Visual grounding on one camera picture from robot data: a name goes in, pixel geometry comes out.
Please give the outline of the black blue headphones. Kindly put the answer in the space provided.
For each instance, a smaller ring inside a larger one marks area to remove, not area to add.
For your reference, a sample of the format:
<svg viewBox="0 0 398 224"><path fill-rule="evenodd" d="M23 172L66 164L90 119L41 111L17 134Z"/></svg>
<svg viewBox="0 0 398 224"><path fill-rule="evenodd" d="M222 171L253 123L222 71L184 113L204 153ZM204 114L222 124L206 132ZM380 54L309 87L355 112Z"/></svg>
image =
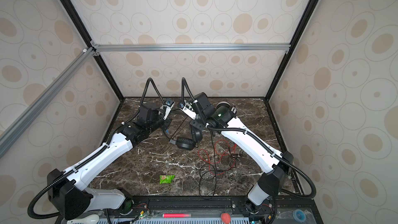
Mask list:
<svg viewBox="0 0 398 224"><path fill-rule="evenodd" d="M170 134L169 126L172 123L172 118L168 117L161 130L164 137L169 141L170 144L175 145L179 149L191 151L195 148L198 148L200 141L203 139L203 132L188 123L188 118L189 117L185 117L176 130ZM182 129L185 128L185 126L183 126L184 124L189 126L188 136L177 135Z"/></svg>

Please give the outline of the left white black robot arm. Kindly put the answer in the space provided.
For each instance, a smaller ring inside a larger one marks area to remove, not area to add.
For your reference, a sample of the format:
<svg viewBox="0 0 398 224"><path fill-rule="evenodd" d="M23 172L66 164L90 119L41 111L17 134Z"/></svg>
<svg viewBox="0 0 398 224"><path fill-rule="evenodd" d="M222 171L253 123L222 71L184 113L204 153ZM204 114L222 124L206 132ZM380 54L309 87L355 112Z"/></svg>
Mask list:
<svg viewBox="0 0 398 224"><path fill-rule="evenodd" d="M123 122L114 132L112 139L68 167L65 171L57 169L47 176L48 185L31 201L27 213L33 219L48 219L62 216L66 220L76 219L85 212L112 208L118 209L125 202L126 196L121 190L93 190L89 188L93 179L116 159L136 147L157 129L165 131L171 119L172 100L162 106L152 102L143 103L137 114ZM34 208L44 195L58 210L52 214L38 214Z"/></svg>

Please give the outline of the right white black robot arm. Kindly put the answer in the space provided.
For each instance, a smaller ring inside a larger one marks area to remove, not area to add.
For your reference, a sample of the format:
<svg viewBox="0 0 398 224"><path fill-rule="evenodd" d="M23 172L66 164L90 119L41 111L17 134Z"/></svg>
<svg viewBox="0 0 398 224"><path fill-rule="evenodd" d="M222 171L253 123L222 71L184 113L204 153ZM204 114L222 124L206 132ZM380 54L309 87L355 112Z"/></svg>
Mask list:
<svg viewBox="0 0 398 224"><path fill-rule="evenodd" d="M199 130L217 132L233 141L257 163L262 170L258 182L247 195L247 204L261 205L266 199L278 196L280 192L298 197L299 194L283 189L285 179L296 171L309 184L311 192L303 198L316 196L316 186L302 170L293 164L293 155L274 149L254 134L238 117L236 108L227 102L212 105L205 93L200 93L181 104L182 111L191 119L191 125Z"/></svg>

